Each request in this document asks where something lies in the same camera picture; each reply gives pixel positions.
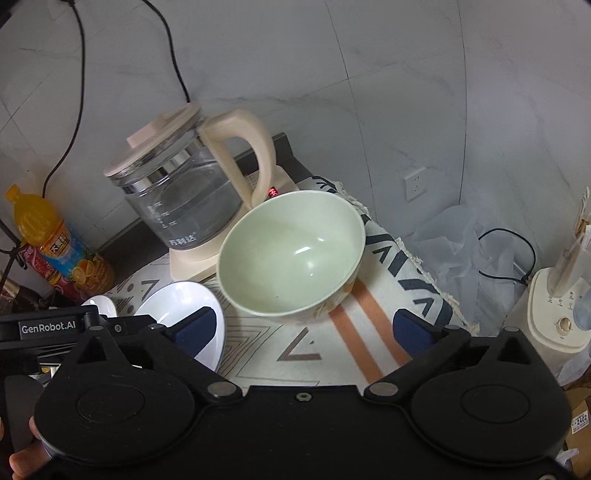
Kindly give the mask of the person's left hand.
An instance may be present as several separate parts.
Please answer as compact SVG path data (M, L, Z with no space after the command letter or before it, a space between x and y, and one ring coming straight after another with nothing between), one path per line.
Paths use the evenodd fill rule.
M47 453L43 443L41 442L41 438L33 417L29 418L28 426L31 434L33 435L33 440L26 448L13 453L9 458L9 465L12 470L13 480L22 480L28 478L51 460L50 455Z

